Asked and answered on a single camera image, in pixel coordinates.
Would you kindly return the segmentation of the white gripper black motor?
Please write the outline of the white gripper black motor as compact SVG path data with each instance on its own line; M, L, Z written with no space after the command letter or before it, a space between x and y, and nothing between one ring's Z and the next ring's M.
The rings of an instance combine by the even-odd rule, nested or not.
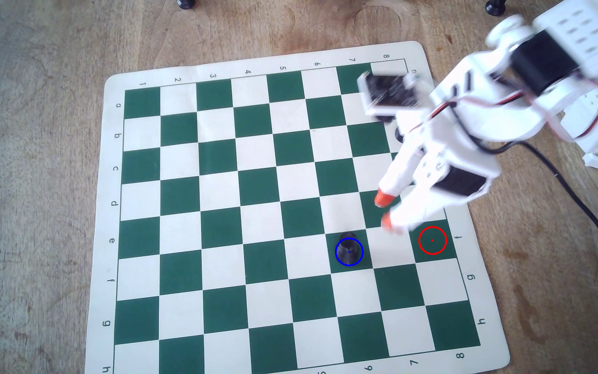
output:
M397 126L403 144L378 183L374 203L387 207L402 194L401 202L381 218L388 232L411 231L447 206L466 204L459 195L486 193L501 173L491 154L483 152L457 122L454 105L433 110L401 110Z

